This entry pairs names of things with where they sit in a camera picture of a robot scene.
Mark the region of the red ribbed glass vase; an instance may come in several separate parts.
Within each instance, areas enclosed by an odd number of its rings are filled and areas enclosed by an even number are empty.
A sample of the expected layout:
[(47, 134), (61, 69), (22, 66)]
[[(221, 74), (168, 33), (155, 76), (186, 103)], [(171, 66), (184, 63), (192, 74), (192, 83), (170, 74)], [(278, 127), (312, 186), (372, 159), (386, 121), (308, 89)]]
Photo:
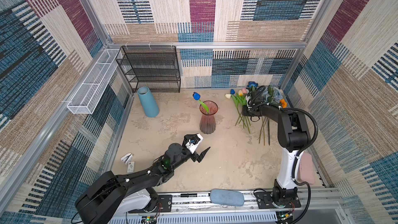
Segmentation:
[(216, 129), (215, 114), (218, 111), (218, 105), (213, 101), (205, 101), (204, 103), (208, 107), (208, 111), (200, 105), (199, 110), (202, 113), (200, 130), (204, 134), (212, 134)]

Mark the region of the blue-grey artificial rose bunch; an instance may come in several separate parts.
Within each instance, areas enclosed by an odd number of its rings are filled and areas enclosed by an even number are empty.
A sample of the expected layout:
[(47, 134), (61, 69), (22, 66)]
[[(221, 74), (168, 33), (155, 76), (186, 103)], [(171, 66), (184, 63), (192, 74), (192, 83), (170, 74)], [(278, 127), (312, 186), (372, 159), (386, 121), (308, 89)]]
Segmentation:
[[(263, 93), (263, 97), (269, 102), (272, 103), (273, 105), (279, 106), (279, 101), (283, 99), (283, 95), (281, 91), (277, 87), (271, 87), (270, 85), (268, 86), (258, 86), (256, 82), (249, 82), (247, 86), (247, 101), (249, 100), (250, 93), (252, 91), (256, 91), (258, 88), (266, 88), (267, 91)], [(249, 112), (255, 112), (258, 111), (258, 109), (248, 109)], [(270, 135), (270, 123), (269, 123), (269, 118), (268, 117), (262, 117), (262, 127), (261, 127), (261, 132), (259, 136), (259, 140), (261, 137), (263, 137), (263, 141), (265, 144), (265, 128), (267, 128), (267, 137), (268, 137), (268, 144), (271, 144), (271, 135)]]

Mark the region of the pink rectangular pad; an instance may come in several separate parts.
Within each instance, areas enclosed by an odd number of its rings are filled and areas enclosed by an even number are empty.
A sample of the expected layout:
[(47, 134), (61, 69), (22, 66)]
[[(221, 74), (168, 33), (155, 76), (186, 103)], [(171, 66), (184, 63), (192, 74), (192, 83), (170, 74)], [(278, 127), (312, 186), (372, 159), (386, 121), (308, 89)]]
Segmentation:
[(302, 153), (301, 160), (298, 166), (297, 181), (301, 183), (306, 181), (310, 185), (315, 184), (315, 171), (313, 160), (312, 156), (307, 152)]

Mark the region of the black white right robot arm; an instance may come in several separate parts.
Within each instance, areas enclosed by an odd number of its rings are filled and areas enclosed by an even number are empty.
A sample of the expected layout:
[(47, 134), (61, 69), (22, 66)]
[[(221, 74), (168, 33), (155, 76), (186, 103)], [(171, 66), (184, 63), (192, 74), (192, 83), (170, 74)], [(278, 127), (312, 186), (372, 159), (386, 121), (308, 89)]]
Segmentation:
[(307, 111), (272, 103), (263, 97), (264, 90), (262, 86), (248, 92), (243, 115), (265, 117), (277, 123), (277, 138), (283, 149), (283, 158), (270, 195), (275, 208), (283, 208), (298, 199), (298, 186), (311, 188), (309, 182), (298, 180), (297, 175), (302, 154), (315, 142), (318, 127), (314, 117)]

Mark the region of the small white paper tags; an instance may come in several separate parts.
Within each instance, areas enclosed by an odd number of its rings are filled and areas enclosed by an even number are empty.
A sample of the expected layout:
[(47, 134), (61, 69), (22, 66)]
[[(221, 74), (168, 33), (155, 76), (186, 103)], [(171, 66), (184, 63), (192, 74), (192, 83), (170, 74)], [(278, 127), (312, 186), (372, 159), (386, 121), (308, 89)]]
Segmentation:
[(128, 173), (133, 173), (134, 172), (135, 162), (132, 161), (132, 158), (133, 158), (133, 154), (132, 153), (128, 153), (128, 154), (124, 155), (120, 159), (120, 161), (127, 166), (127, 172)]

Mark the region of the orange artificial flower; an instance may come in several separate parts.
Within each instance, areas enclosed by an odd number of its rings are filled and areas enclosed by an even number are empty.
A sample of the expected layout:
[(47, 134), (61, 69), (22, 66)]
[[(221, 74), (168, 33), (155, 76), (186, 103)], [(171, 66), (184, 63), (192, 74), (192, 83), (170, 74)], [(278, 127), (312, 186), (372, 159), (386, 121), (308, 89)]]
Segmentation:
[(279, 105), (282, 107), (282, 108), (287, 108), (287, 102), (285, 101), (285, 99), (281, 99), (280, 101), (279, 101)]

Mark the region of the blue-grey oval pad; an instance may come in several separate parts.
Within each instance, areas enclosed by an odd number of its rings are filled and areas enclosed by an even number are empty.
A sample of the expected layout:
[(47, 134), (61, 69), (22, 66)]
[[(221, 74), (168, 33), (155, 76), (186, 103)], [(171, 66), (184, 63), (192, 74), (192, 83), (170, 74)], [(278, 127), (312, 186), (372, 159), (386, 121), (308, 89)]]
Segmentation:
[(244, 195), (234, 190), (213, 189), (209, 197), (211, 203), (219, 205), (240, 207), (245, 203)]

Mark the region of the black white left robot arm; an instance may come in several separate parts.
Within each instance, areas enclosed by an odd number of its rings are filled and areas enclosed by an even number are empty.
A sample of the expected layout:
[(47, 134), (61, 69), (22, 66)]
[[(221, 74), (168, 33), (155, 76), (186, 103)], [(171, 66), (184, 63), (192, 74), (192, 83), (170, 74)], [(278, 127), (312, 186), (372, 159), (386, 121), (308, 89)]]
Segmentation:
[(76, 200), (77, 215), (83, 224), (106, 224), (126, 197), (166, 183), (179, 166), (190, 159), (201, 162), (209, 150), (191, 153), (187, 147), (173, 143), (145, 170), (123, 175), (105, 172)]

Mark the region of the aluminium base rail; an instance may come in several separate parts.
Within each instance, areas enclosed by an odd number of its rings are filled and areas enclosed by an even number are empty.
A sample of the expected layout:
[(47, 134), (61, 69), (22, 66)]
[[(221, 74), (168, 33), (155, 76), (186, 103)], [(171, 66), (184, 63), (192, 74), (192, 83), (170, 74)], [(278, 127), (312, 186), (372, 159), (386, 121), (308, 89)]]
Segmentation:
[(204, 192), (134, 193), (112, 204), (109, 209), (95, 211), (80, 208), (82, 224), (351, 224), (342, 209), (341, 197), (334, 190), (314, 190), (311, 205), (305, 209), (307, 190), (285, 208), (271, 204), (266, 190), (241, 190), (242, 206), (217, 204), (214, 195)]

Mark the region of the yellow artificial tulip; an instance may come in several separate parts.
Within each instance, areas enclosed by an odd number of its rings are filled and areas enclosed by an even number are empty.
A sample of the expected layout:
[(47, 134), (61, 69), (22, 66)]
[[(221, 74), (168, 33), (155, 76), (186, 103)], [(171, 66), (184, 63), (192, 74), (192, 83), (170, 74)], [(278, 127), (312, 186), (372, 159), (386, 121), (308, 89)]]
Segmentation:
[(244, 106), (247, 106), (246, 93), (247, 93), (247, 91), (245, 89), (238, 91), (238, 100), (239, 100), (239, 103), (241, 105), (240, 117), (241, 117), (241, 121), (243, 122), (244, 128), (247, 128), (248, 132), (251, 133), (251, 131), (250, 131), (250, 126), (251, 126), (250, 120), (249, 120), (249, 118), (247, 116), (244, 116), (244, 113), (243, 113)]

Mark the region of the teal cylindrical vase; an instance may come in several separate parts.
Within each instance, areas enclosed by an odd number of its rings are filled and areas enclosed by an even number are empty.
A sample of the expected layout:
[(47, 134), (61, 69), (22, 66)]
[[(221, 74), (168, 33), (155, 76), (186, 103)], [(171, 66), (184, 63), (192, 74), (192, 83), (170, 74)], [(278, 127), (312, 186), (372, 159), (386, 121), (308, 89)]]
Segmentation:
[(147, 117), (156, 117), (160, 110), (156, 100), (148, 87), (140, 87), (137, 91), (140, 103)]

